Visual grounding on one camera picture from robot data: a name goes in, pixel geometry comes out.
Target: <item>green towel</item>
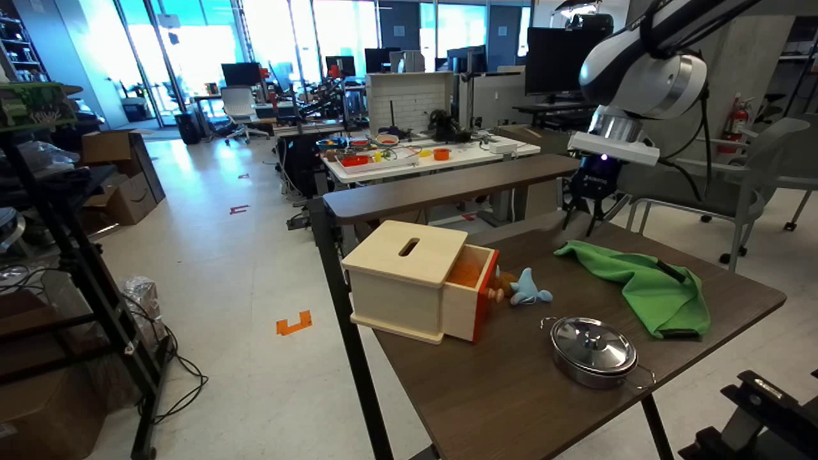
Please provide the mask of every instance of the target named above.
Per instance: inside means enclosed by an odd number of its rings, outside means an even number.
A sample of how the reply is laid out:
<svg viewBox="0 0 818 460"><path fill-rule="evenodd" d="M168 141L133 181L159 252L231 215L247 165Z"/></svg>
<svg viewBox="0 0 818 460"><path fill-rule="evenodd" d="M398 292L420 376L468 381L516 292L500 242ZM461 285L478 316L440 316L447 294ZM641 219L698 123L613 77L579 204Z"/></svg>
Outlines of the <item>green towel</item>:
<svg viewBox="0 0 818 460"><path fill-rule="evenodd" d="M592 275L623 284L623 298L651 338L700 338L711 328L700 282L688 268L671 266L682 275L677 282L651 256L622 252L582 239L569 239L554 252L576 256Z"/></svg>

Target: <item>cabinet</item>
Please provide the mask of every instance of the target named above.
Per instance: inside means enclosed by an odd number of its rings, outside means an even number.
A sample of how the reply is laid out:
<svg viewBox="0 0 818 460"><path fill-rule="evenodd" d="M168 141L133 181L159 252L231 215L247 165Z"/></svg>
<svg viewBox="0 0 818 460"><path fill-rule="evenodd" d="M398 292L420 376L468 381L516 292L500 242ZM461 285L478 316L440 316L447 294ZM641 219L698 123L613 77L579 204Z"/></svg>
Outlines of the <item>cabinet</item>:
<svg viewBox="0 0 818 460"><path fill-rule="evenodd" d="M48 81L20 18L0 12L0 64L11 81Z"/></svg>

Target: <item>stainless steel bowl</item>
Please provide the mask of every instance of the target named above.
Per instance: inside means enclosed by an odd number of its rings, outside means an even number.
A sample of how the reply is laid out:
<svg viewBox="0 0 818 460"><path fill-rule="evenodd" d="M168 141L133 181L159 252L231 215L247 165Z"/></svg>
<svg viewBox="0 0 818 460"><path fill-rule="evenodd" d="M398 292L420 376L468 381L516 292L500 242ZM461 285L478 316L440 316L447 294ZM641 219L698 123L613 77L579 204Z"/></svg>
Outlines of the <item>stainless steel bowl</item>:
<svg viewBox="0 0 818 460"><path fill-rule="evenodd" d="M558 365L579 385L615 388L637 363L637 347L592 316L563 316L550 328Z"/></svg>

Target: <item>workbench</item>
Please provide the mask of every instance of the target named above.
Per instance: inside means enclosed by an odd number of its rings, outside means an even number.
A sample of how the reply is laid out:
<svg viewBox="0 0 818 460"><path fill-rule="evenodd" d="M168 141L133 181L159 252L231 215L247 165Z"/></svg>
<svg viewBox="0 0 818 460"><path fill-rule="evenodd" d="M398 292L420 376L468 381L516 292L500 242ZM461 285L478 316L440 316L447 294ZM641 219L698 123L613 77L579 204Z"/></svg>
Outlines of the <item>workbench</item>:
<svg viewBox="0 0 818 460"><path fill-rule="evenodd" d="M358 402L367 423L376 458L393 458L384 426L377 395L360 344L358 325L351 323L351 284L339 268L338 224L377 219L392 213L425 210L440 202L454 202L499 188L527 186L564 177L576 162L563 156L533 156L504 163L489 163L449 174L420 177L407 181L346 188L312 199L308 216L315 242L325 266L338 328L346 342ZM533 282L554 294L554 306L509 308L499 306L489 331L478 344L444 340L443 344L415 342L407 338L376 331L389 363L416 406L429 438L432 452L447 460L457 458L553 458L582 440L604 421L632 404L641 404L659 458L671 458L657 404L651 393L686 369L719 349L724 342L785 303L785 294L744 275L728 273L712 264L686 256L641 236L599 224L592 242L618 251L651 252L666 264L688 266L702 282L712 328L702 340L651 340L628 311L618 285L588 275L576 260L553 256L554 224L560 219L519 222L527 228L499 228L484 236L500 251L504 268L533 268ZM567 381L553 363L547 335L540 329L545 314L600 316L623 331L638 349L645 374L632 374L615 392L591 392Z"/></svg>

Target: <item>blue plush toy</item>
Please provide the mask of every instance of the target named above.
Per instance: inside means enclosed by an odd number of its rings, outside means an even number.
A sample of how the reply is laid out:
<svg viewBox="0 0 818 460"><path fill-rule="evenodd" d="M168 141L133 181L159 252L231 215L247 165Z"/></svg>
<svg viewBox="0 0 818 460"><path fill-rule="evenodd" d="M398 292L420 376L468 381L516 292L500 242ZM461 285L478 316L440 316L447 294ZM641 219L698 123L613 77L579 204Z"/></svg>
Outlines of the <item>blue plush toy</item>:
<svg viewBox="0 0 818 460"><path fill-rule="evenodd" d="M531 268L523 268L516 279L516 284L510 284L510 303L547 303L554 297L545 288L536 288Z"/></svg>

